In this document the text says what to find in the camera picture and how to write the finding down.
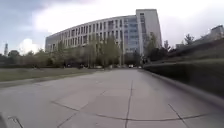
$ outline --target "grass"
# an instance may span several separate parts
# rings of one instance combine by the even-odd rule
[[[0,82],[44,77],[63,78],[66,75],[78,75],[99,71],[97,69],[0,69]]]

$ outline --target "treeline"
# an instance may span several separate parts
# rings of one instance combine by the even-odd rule
[[[93,35],[89,44],[66,47],[62,41],[56,45],[52,52],[40,49],[37,53],[28,52],[20,55],[12,50],[8,56],[0,54],[0,67],[2,68],[59,68],[59,67],[108,67],[110,65],[140,64],[138,52],[123,54],[123,43],[117,44],[114,37],[100,39]]]

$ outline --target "curb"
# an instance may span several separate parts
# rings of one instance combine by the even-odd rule
[[[37,82],[48,81],[48,80],[63,79],[63,78],[66,78],[66,77],[75,77],[75,76],[80,76],[80,75],[87,75],[87,74],[96,73],[96,72],[99,72],[99,71],[77,73],[77,74],[68,74],[68,75],[59,75],[59,76],[40,77],[40,78],[33,78],[33,79],[4,81],[4,82],[0,82],[0,89],[5,88],[5,87],[11,87],[11,86],[14,86],[14,85],[19,86],[19,85],[37,83]]]
[[[195,87],[189,86],[187,84],[181,83],[179,81],[176,81],[176,80],[173,80],[173,79],[170,79],[170,78],[167,78],[167,77],[164,77],[164,76],[152,73],[152,72],[149,72],[149,73],[152,76],[157,77],[159,79],[162,79],[163,81],[166,81],[166,82],[176,86],[179,89],[187,91],[187,92],[199,97],[200,99],[202,99],[204,101],[207,101],[207,102],[212,103],[216,106],[224,108],[224,99],[222,99],[220,97],[217,97],[217,96],[215,96],[213,94],[210,94],[208,92],[205,92],[203,90],[197,89]]]

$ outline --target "paved plaza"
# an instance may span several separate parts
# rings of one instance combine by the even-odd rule
[[[138,69],[0,90],[7,125],[23,128],[223,128],[223,111]]]

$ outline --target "tall building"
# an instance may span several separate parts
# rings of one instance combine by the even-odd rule
[[[156,9],[137,9],[136,15],[92,21],[48,36],[45,50],[54,51],[60,41],[64,43],[65,48],[85,46],[91,40],[91,36],[96,34],[100,39],[114,36],[118,45],[124,43],[124,53],[137,51],[143,54],[148,43],[147,37],[152,32],[157,38],[157,47],[161,47],[162,39]]]
[[[4,56],[8,56],[8,44],[5,44]]]

